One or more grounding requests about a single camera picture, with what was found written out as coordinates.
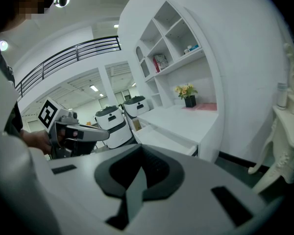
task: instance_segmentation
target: black metal railing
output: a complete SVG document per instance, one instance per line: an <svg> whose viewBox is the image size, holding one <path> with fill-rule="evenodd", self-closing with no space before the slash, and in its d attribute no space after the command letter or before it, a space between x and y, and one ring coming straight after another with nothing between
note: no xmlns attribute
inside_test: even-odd
<svg viewBox="0 0 294 235"><path fill-rule="evenodd" d="M56 71L95 55L121 50L118 36L102 37L71 46L43 61L16 86L20 100L30 89Z"/></svg>

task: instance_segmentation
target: white desk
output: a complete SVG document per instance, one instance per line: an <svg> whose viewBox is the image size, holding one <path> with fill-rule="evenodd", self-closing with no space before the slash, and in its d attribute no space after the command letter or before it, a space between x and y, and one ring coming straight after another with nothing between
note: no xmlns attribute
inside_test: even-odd
<svg viewBox="0 0 294 235"><path fill-rule="evenodd" d="M183 105L173 105L167 109L155 108L138 116L158 128L193 143L200 143L215 123L218 112L182 109Z"/></svg>
<svg viewBox="0 0 294 235"><path fill-rule="evenodd" d="M281 111L273 107L276 115L272 131L267 138L262 154L255 167L248 170L249 174L255 173L263 163L271 145L275 162L254 186L253 190L260 193L282 176L288 184L294 182L294 114L288 109Z"/></svg>

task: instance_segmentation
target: floor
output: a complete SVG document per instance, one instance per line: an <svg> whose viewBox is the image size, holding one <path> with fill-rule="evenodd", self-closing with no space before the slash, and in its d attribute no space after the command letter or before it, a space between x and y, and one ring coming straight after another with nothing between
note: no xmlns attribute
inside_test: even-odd
<svg viewBox="0 0 294 235"><path fill-rule="evenodd" d="M255 174L250 175L247 172L247 167L220 157L217 158L215 164L245 183L250 188L253 188L264 175L261 172L256 172ZM274 184L261 192L260 195L267 203L270 203L275 198L284 195L287 187L288 184L285 183L284 179L281 177Z"/></svg>

